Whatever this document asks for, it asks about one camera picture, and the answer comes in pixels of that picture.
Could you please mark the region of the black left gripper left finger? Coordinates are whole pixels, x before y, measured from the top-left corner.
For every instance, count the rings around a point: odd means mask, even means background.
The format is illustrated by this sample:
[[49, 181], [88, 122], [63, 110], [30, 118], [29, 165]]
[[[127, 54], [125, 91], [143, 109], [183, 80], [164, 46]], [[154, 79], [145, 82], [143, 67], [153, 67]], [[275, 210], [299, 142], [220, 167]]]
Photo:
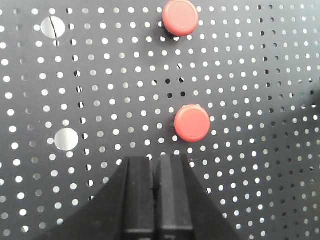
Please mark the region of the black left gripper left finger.
[[155, 235], [154, 177], [147, 157], [128, 158], [123, 240], [152, 240]]

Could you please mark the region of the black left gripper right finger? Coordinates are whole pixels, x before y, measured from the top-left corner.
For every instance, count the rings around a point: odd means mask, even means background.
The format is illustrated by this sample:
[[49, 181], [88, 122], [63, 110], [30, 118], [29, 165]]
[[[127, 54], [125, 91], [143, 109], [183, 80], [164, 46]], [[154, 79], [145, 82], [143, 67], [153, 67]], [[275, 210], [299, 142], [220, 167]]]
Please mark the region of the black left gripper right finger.
[[192, 240], [194, 228], [182, 159], [162, 155], [155, 172], [155, 238]]

